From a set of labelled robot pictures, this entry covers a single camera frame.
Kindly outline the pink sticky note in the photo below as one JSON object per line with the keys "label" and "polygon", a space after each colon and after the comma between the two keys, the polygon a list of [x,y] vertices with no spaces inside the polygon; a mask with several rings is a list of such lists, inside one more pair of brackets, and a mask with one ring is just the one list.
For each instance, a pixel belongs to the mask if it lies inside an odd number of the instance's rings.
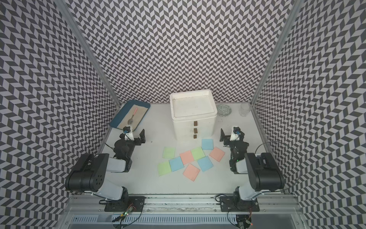
{"label": "pink sticky note", "polygon": [[181,153],[180,158],[184,165],[194,162],[194,158],[193,158],[192,152],[190,150],[186,151],[184,153]]}
{"label": "pink sticky note", "polygon": [[225,152],[217,147],[213,148],[209,156],[216,160],[217,162],[220,162],[222,158],[224,157]]}
{"label": "pink sticky note", "polygon": [[192,164],[189,164],[187,166],[187,168],[185,169],[185,171],[183,172],[183,175],[188,178],[191,181],[195,181],[198,174],[200,173],[200,169],[198,169],[197,167],[195,167]]}

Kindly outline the white drawer cabinet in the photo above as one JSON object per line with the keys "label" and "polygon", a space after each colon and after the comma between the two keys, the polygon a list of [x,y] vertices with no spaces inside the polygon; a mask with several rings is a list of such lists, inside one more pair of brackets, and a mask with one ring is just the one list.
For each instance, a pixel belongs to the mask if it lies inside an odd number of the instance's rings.
{"label": "white drawer cabinet", "polygon": [[170,107],[176,140],[194,140],[194,128],[198,130],[197,139],[213,135],[217,108],[211,90],[173,93]]}

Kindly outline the pink sticky note bottom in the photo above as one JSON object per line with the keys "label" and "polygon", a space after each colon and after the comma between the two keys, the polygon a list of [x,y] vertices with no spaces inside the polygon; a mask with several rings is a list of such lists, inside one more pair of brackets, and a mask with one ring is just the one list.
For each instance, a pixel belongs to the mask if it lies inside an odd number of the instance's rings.
{"label": "pink sticky note bottom", "polygon": [[187,168],[185,169],[185,171],[183,172],[183,175],[188,178],[191,181],[195,181],[198,174],[200,173],[200,169],[198,169],[197,167],[195,167],[192,164],[189,164],[187,166]]}

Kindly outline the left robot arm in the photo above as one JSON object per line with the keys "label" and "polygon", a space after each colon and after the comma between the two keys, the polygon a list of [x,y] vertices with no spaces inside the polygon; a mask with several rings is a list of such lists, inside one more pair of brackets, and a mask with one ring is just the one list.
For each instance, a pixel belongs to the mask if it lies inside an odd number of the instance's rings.
{"label": "left robot arm", "polygon": [[90,193],[103,198],[107,206],[128,209],[133,207],[127,188],[105,178],[107,172],[127,173],[132,166],[132,154],[136,146],[146,143],[145,131],[134,138],[129,126],[123,128],[120,139],[114,143],[114,157],[108,153],[83,154],[65,180],[65,188],[71,192]]}

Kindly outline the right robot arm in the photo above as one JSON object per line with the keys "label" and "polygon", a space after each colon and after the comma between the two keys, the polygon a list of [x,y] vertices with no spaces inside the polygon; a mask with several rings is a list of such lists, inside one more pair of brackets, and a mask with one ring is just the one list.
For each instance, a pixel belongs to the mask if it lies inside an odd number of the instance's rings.
{"label": "right robot arm", "polygon": [[233,192],[234,209],[244,211],[256,205],[259,195],[281,192],[285,178],[271,153],[249,153],[249,143],[244,141],[245,134],[239,127],[233,127],[231,134],[220,130],[219,141],[230,148],[229,167],[236,175],[248,175],[248,182]]}

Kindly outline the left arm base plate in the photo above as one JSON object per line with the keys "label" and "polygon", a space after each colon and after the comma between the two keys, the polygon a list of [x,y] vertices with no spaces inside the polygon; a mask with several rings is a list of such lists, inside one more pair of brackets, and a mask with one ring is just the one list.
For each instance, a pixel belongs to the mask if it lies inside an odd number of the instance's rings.
{"label": "left arm base plate", "polygon": [[145,204],[145,196],[132,196],[122,200],[108,201],[104,207],[105,212],[126,212],[132,208],[132,212],[141,212]]}

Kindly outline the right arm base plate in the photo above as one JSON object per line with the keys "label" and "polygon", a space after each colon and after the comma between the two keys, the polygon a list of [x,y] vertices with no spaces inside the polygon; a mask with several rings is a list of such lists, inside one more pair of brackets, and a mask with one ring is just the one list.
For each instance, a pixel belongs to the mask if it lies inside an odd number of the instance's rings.
{"label": "right arm base plate", "polygon": [[257,200],[234,200],[232,196],[219,196],[221,212],[259,212],[259,204]]}

